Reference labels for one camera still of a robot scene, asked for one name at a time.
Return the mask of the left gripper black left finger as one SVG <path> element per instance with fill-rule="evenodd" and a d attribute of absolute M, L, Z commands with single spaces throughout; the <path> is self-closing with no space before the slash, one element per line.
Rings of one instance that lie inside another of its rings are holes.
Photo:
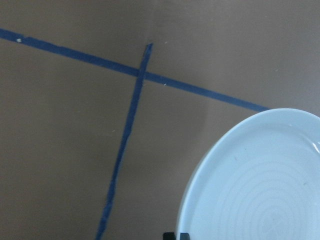
<path fill-rule="evenodd" d="M 175 233 L 174 232 L 164 232 L 162 235 L 163 240 L 175 240 Z"/>

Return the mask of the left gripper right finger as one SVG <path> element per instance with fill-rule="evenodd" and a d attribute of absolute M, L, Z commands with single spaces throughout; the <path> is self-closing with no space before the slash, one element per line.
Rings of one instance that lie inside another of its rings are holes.
<path fill-rule="evenodd" d="M 190 240 L 190 235 L 187 232 L 181 232 L 179 236 L 180 240 Z"/>

